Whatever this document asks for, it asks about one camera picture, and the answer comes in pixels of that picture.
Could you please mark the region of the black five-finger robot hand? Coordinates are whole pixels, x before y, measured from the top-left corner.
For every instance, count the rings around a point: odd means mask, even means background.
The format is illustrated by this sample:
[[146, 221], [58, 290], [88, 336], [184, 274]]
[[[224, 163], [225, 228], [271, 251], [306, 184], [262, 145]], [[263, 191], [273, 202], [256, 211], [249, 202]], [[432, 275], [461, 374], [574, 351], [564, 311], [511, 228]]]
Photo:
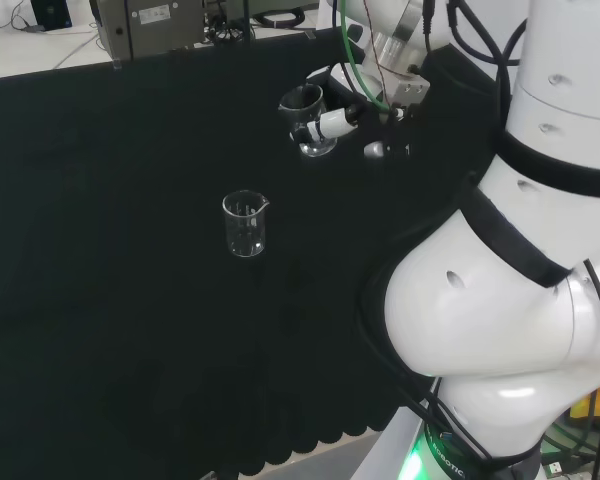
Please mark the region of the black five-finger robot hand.
[[309, 74], [288, 91], [278, 111], [288, 117], [289, 137], [308, 158], [330, 154], [375, 117], [389, 131], [415, 117], [433, 87], [426, 69], [445, 75], [473, 95], [487, 92], [453, 77], [441, 62], [445, 48], [417, 48], [399, 41], [372, 44], [354, 57]]

